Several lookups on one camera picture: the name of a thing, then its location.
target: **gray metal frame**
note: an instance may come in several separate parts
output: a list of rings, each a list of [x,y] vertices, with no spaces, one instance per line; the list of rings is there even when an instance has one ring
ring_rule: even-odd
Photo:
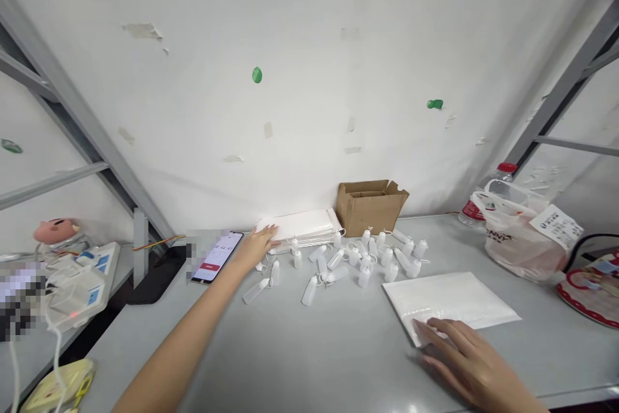
[[[619,157],[619,148],[548,136],[593,74],[619,58],[619,45],[615,45],[618,39],[619,0],[614,0],[546,97],[533,120],[516,141],[506,158],[507,162],[518,165],[518,170],[522,169],[540,144]]]
[[[174,236],[146,190],[16,0],[0,0],[0,72],[26,86],[88,165],[0,195],[0,210],[96,174],[130,215],[140,245]],[[166,246],[157,246],[162,252]],[[145,249],[135,255],[148,258]],[[135,263],[143,277],[148,262]]]

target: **green wall dot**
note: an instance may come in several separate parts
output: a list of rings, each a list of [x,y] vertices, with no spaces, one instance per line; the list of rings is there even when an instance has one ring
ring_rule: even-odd
[[[259,67],[253,69],[251,79],[253,79],[254,83],[260,83],[262,81],[262,70]]]
[[[441,110],[443,108],[443,101],[442,101],[442,99],[435,99],[433,101],[428,101],[427,102],[427,107],[428,108],[437,108],[437,109]]]
[[[3,149],[12,153],[22,153],[24,151],[18,144],[8,139],[0,139],[0,145],[2,145]]]

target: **red and white plastic bag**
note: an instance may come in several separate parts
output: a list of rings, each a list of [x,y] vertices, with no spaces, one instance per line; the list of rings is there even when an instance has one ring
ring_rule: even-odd
[[[505,185],[503,196],[490,192],[492,183]],[[559,211],[543,196],[513,183],[492,180],[485,190],[475,191],[471,201],[486,219],[486,252],[501,266],[522,278],[541,282],[566,265],[565,244],[539,226],[548,210]],[[489,209],[489,201],[494,209]]]

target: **paper tag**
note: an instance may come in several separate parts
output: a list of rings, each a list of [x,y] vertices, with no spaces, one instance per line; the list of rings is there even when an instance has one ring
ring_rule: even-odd
[[[583,231],[572,218],[553,204],[547,206],[529,224],[544,236],[560,244],[566,251],[574,247]]]

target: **black cable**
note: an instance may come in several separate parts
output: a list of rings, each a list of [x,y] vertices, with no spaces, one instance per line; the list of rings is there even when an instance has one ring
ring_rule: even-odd
[[[604,237],[617,237],[617,238],[619,238],[619,235],[614,235],[614,234],[610,234],[610,233],[600,233],[600,234],[584,236],[583,238],[581,238],[576,243],[576,245],[572,249],[572,253],[569,256],[569,260],[567,262],[567,265],[565,265],[565,268],[563,268],[563,272],[567,273],[567,270],[569,270],[569,268],[574,264],[574,260],[576,260],[576,256],[578,255],[578,250],[582,247],[582,244],[587,242],[589,239],[593,239],[594,237],[601,237],[601,236],[604,236]]]

